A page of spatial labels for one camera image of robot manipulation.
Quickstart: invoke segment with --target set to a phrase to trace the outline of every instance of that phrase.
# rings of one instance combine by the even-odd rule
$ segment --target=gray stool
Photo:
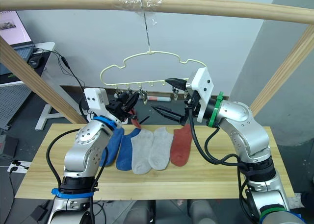
[[[193,224],[218,224],[217,217],[206,199],[189,199],[187,211]]]
[[[149,224],[155,223],[155,200],[138,200],[129,210],[123,224]]]

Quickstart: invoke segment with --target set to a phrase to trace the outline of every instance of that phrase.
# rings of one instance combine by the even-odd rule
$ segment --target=power strip
[[[28,161],[19,161],[21,163],[21,165],[25,166],[25,167],[30,167],[31,165],[31,162],[28,162]],[[12,167],[18,167],[18,169],[16,171],[13,171],[13,173],[20,173],[20,174],[26,174],[27,173],[27,169],[25,169],[23,166],[16,166],[15,164],[10,164],[10,167],[8,168],[8,172],[11,171],[11,168]]]

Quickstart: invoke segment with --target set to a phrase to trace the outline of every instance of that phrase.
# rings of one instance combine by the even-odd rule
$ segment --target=wooden rod
[[[267,3],[234,0],[142,0],[142,5],[144,10],[154,12],[243,17],[314,25],[314,9]],[[139,0],[1,0],[0,4],[1,11],[48,9],[139,10],[141,7]]]
[[[83,117],[56,93],[2,37],[0,37],[0,62],[71,123],[86,123]]]
[[[290,75],[300,66],[314,48],[314,25],[309,25],[296,43],[287,58],[277,69],[272,78],[256,97],[251,105],[253,116],[256,116]]]

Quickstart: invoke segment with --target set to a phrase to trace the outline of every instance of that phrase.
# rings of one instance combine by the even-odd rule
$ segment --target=gray wall
[[[274,4],[314,9],[314,0],[274,0]],[[307,25],[265,21],[230,95],[250,105],[289,54]],[[271,126],[279,145],[314,137],[314,51],[255,117]]]
[[[271,3],[273,0],[244,0]],[[102,87],[100,71],[112,64],[121,65],[127,56],[148,50],[142,14],[127,11],[45,10],[19,11],[35,42],[54,41],[55,48],[72,66],[86,86]],[[263,21],[233,17],[188,14],[148,14],[152,50],[177,53],[182,60],[198,59],[209,67],[215,84],[213,94],[230,95]],[[105,73],[107,83],[189,77],[201,65],[181,65],[166,55],[150,55],[128,61],[123,70]],[[47,70],[56,83],[77,85],[63,75],[55,56]],[[143,84],[144,90],[171,92],[170,85]]]

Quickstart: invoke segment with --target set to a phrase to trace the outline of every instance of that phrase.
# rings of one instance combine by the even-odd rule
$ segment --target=white plastic hanger
[[[127,87],[129,87],[131,84],[138,84],[139,87],[142,86],[143,83],[149,83],[151,86],[154,85],[154,83],[162,83],[162,85],[165,85],[165,80],[164,79],[161,79],[161,80],[147,80],[147,81],[138,81],[138,82],[126,82],[126,83],[106,83],[104,81],[104,73],[105,71],[109,70],[110,68],[112,67],[117,67],[119,69],[123,69],[127,66],[126,64],[126,61],[131,59],[131,58],[134,58],[134,57],[138,57],[138,56],[143,56],[143,55],[152,55],[152,54],[156,54],[156,53],[159,53],[159,54],[167,54],[167,55],[172,55],[172,56],[175,56],[178,58],[178,61],[179,63],[181,64],[187,64],[189,61],[192,61],[192,62],[196,62],[196,63],[199,63],[201,65],[203,65],[204,67],[207,68],[207,66],[204,64],[204,62],[202,61],[199,61],[199,60],[194,60],[194,59],[187,59],[186,61],[181,61],[181,58],[179,55],[175,54],[175,53],[172,53],[172,52],[167,52],[167,51],[152,51],[151,50],[151,47],[150,47],[150,41],[149,41],[149,35],[148,35],[148,29],[147,29],[147,22],[146,22],[146,15],[145,15],[145,11],[143,11],[143,14],[144,14],[144,21],[145,21],[145,27],[146,27],[146,35],[147,35],[147,43],[148,43],[148,51],[147,52],[143,52],[143,53],[138,53],[138,54],[135,54],[135,55],[132,55],[132,56],[129,56],[127,58],[125,58],[123,60],[123,63],[124,65],[123,66],[118,66],[118,65],[111,65],[111,66],[108,66],[106,68],[104,68],[101,72],[100,72],[100,80],[101,82],[104,84],[104,85],[108,85],[108,86],[114,86],[115,88],[118,88],[119,85],[126,85]]]

